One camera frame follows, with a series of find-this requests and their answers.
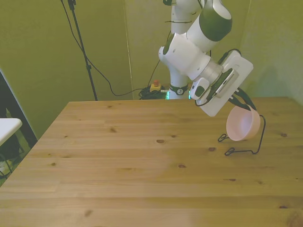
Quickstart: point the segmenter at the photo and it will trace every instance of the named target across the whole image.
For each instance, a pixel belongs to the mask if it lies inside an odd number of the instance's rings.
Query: black cable
[[[236,48],[231,49],[231,50],[229,50],[228,52],[225,52],[225,54],[223,54],[222,58],[220,58],[220,60],[218,61],[218,64],[219,64],[219,65],[221,65],[221,64],[223,63],[223,61],[225,60],[225,58],[227,58],[227,56],[229,55],[229,53],[230,53],[231,51],[237,51],[237,52],[242,56],[242,53],[241,53],[240,50],[238,50],[238,49],[236,49]]]
[[[201,9],[203,9],[203,6],[201,4],[201,0],[197,0],[197,1],[199,2],[199,5],[200,5]]]
[[[210,102],[210,100],[208,100],[206,103],[204,103],[204,104],[202,104],[202,105],[198,105],[197,100],[196,100],[196,101],[195,101],[195,104],[196,104],[196,106],[201,107],[201,106],[204,106],[204,105],[208,104],[209,102]]]
[[[148,81],[147,86],[149,86],[149,85],[150,85],[150,82],[151,82],[151,80],[152,80],[153,74],[155,73],[155,71],[156,71],[156,69],[157,69],[157,67],[158,67],[159,63],[160,63],[160,60],[158,61],[158,63],[157,63],[157,65],[156,65],[156,67],[154,68],[154,70],[153,70],[153,72],[152,72],[152,74],[151,74],[150,81]]]
[[[79,42],[78,42],[78,40],[77,40],[77,38],[76,38],[74,32],[73,32],[73,29],[72,29],[72,26],[71,26],[71,21],[70,21],[70,18],[69,18],[69,16],[68,16],[68,13],[67,13],[67,10],[66,10],[66,8],[65,8],[65,5],[64,5],[64,3],[63,3],[63,0],[61,0],[61,3],[62,3],[62,5],[63,5],[63,8],[64,8],[64,11],[65,11],[65,14],[66,14],[68,23],[69,23],[69,25],[70,25],[71,34],[72,34],[72,36],[74,37],[74,39],[75,39],[76,43],[78,44],[79,48],[80,48],[81,51],[83,52],[83,50],[82,50],[82,48],[81,48],[81,46],[80,46],[80,44],[79,44]],[[106,78],[106,76],[104,76],[104,74],[103,74],[100,70],[98,70],[98,68],[89,60],[88,57],[87,57],[87,60],[88,60],[88,62],[92,65],[92,67],[94,67],[94,69],[97,70],[97,72],[100,73],[101,76],[108,82],[109,88],[110,88],[110,90],[111,90],[111,92],[112,92],[112,94],[113,94],[114,96],[125,96],[125,95],[128,95],[128,94],[130,94],[130,93],[132,93],[132,92],[134,92],[134,91],[142,90],[142,89],[143,89],[143,88],[138,88],[138,89],[135,89],[135,90],[133,90],[133,91],[127,92],[127,93],[122,94],[122,95],[116,95],[116,94],[114,93],[113,89],[112,89],[112,86],[111,86],[110,81]]]
[[[233,48],[233,49],[229,50],[227,53],[230,53],[231,51],[237,51],[242,56],[242,53],[239,49]]]
[[[170,34],[171,34],[171,31],[169,31],[169,35],[167,36],[166,42],[169,40]]]
[[[161,91],[152,91],[150,92],[151,86],[144,88],[139,93],[140,100],[148,100],[148,99],[165,99],[167,93],[162,93]]]
[[[170,36],[170,34],[171,34],[171,31],[169,31],[169,35],[167,36],[166,42],[169,40],[169,36]],[[153,70],[153,72],[152,72],[152,74],[151,74],[151,78],[150,78],[150,80],[148,81],[147,86],[149,86],[149,85],[150,85],[150,82],[151,82],[151,80],[152,80],[153,74],[155,73],[155,71],[156,71],[156,69],[157,69],[157,67],[158,67],[159,63],[160,63],[160,60],[158,61],[158,63],[157,63],[157,65],[156,65],[156,67],[154,68],[154,70]]]
[[[172,20],[169,20],[169,21],[165,21],[165,23],[176,23],[176,24],[189,24],[191,23],[192,21],[187,21],[187,22],[176,22],[176,21],[172,21]]]

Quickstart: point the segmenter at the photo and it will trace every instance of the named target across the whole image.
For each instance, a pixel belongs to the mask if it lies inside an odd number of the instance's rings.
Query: robotic arm link
[[[202,0],[201,14],[184,31],[184,25],[188,25],[184,22],[190,21],[188,17],[200,7],[198,0],[163,2],[173,5],[172,21],[175,22],[172,23],[172,35],[159,51],[160,60],[171,72],[170,92],[182,93],[180,89],[172,89],[175,88],[173,83],[178,83],[175,80],[182,78],[184,85],[186,75],[193,81],[191,98],[209,116],[215,116],[253,70],[252,63],[237,51],[229,52],[221,64],[206,55],[231,31],[232,16],[221,0]]]

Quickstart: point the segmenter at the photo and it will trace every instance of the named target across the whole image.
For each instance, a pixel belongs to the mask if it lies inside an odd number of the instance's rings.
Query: white table
[[[21,126],[22,122],[17,118],[0,118],[0,146]]]

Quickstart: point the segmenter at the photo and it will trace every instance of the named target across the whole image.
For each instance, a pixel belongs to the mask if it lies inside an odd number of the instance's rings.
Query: plastic bowl
[[[236,106],[230,112],[226,131],[231,140],[249,140],[258,133],[261,125],[260,115],[251,106],[249,107],[250,111]]]

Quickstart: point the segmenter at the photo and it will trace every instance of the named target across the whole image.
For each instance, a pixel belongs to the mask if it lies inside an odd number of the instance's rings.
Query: wooden table
[[[69,103],[0,188],[4,227],[302,227],[303,108],[254,99],[258,155],[224,156],[232,105],[189,100]]]

